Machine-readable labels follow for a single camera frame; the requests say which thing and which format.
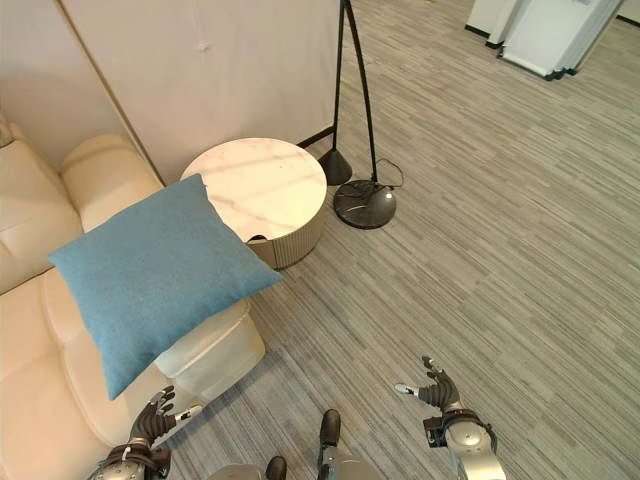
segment cream leather sofa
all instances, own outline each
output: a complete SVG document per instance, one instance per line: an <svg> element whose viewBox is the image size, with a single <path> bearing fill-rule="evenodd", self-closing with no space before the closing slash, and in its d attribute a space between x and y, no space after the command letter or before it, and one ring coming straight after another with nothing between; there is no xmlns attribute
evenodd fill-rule
<svg viewBox="0 0 640 480"><path fill-rule="evenodd" d="M162 185L115 135L84 142L60 175L0 119L0 478L82 479L124 443L153 393L206 404L245 375L264 344L241 301L181 338L115 401L100 356L47 255Z"/></svg>

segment lamp base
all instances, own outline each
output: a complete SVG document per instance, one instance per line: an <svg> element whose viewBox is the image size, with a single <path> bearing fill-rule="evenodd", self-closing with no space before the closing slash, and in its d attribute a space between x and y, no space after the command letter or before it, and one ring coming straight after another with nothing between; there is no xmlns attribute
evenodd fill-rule
<svg viewBox="0 0 640 480"><path fill-rule="evenodd" d="M353 180L342 185L333 197L333 209L347 225L379 228L396 213L396 199L390 187L372 180Z"/></svg>
<svg viewBox="0 0 640 480"><path fill-rule="evenodd" d="M318 163L324 170L327 185L342 185L351 178L351 166L337 150L329 150L320 157Z"/></svg>

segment sofa armrest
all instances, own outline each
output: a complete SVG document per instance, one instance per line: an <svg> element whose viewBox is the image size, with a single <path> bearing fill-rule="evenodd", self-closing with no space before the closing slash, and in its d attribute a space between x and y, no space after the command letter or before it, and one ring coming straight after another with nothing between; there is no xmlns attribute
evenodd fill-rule
<svg viewBox="0 0 640 480"><path fill-rule="evenodd" d="M264 353L245 298L207 318L154 364L172 384L210 402L255 367Z"/></svg>
<svg viewBox="0 0 640 480"><path fill-rule="evenodd" d="M117 135L81 143L60 173L85 232L162 188L151 166Z"/></svg>

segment white wall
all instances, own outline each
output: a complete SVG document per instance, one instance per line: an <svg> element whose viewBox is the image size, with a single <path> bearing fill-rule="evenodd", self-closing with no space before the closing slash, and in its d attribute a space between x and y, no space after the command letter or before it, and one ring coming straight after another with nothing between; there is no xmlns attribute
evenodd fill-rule
<svg viewBox="0 0 640 480"><path fill-rule="evenodd" d="M0 108L55 167L86 138L126 135L50 0L0 0Z"/></svg>
<svg viewBox="0 0 640 480"><path fill-rule="evenodd" d="M332 122L338 0L65 0L163 179L246 136Z"/></svg>

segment marble tabletop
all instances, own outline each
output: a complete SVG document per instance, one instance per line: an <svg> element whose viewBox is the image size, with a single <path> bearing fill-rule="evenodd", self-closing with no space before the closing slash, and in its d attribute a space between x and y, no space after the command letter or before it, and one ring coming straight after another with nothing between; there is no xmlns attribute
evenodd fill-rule
<svg viewBox="0 0 640 480"><path fill-rule="evenodd" d="M318 161L282 140L244 138L198 156L182 178L199 173L209 201L244 242L280 238L309 222L324 204Z"/></svg>

